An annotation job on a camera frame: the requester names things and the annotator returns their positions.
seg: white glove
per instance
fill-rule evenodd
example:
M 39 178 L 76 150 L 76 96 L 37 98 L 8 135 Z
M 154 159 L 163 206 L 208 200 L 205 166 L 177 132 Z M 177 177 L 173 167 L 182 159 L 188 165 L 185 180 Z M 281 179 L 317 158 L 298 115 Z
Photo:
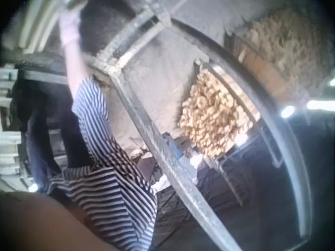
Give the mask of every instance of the white glove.
M 68 10 L 61 13 L 59 17 L 60 38 L 64 47 L 73 40 L 79 40 L 80 12 L 69 12 Z

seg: black and white striped shirt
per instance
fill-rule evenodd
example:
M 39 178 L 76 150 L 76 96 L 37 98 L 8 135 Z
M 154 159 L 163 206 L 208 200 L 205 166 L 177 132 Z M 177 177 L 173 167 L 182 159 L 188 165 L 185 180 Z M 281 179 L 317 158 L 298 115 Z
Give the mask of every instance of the black and white striped shirt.
M 79 87 L 72 111 L 93 166 L 67 168 L 50 179 L 81 207 L 106 242 L 122 250 L 148 250 L 157 198 L 135 163 L 116 143 L 103 94 L 90 77 Z

